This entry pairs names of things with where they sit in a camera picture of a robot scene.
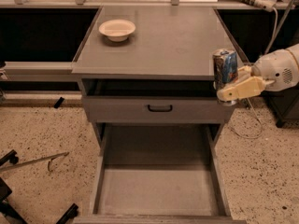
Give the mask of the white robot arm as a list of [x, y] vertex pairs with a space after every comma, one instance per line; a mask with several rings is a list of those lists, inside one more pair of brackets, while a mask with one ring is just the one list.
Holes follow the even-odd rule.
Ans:
[[217, 91], [217, 97], [222, 102], [232, 102], [263, 91], [283, 91], [298, 83], [299, 44], [268, 53], [253, 65], [239, 68], [238, 79]]

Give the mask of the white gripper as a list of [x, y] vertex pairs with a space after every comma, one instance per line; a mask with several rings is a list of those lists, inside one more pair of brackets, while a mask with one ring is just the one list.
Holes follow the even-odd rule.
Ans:
[[223, 102], [241, 100], [260, 95], [263, 91], [283, 91], [299, 83], [299, 49], [279, 49], [268, 53], [251, 67], [238, 69], [240, 77], [248, 77], [226, 85], [217, 91]]

